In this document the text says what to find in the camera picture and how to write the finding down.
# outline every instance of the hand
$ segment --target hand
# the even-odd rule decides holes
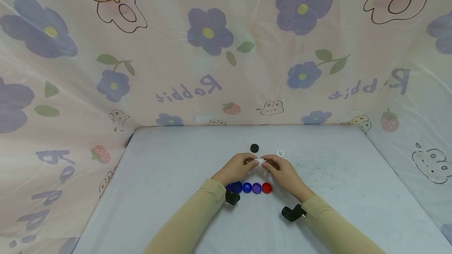
[[[243,179],[246,174],[259,165],[256,156],[250,153],[237,153],[211,179],[224,186]]]
[[[265,155],[261,158],[265,160],[262,167],[272,175],[281,188],[292,194],[298,201],[303,203],[315,196],[315,193],[303,183],[289,161],[276,155]]]

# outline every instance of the red bottle cap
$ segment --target red bottle cap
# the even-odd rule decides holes
[[[262,185],[262,191],[265,194],[269,194],[272,190],[273,190],[273,187],[272,187],[272,185],[270,183],[264,183]]]

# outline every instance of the purple bottle cap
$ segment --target purple bottle cap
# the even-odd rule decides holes
[[[253,183],[253,192],[259,194],[262,191],[262,186],[259,183]]]
[[[243,184],[243,192],[245,192],[245,193],[250,193],[251,191],[252,191],[252,184],[250,184],[250,183],[244,183]]]

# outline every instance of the person's left hand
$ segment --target person's left hand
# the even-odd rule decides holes
[[[258,157],[250,153],[237,153],[211,179],[224,186],[243,179],[246,174],[259,165]]]

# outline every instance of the strawberry print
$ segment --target strawberry print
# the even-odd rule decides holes
[[[110,162],[110,153],[102,145],[96,145],[92,150],[93,160],[97,160],[102,164],[107,164]]]
[[[398,116],[391,112],[389,108],[381,115],[381,128],[385,132],[395,132],[399,128]]]
[[[222,104],[223,105],[223,112],[229,115],[237,115],[242,110],[240,106],[235,104],[234,102]]]

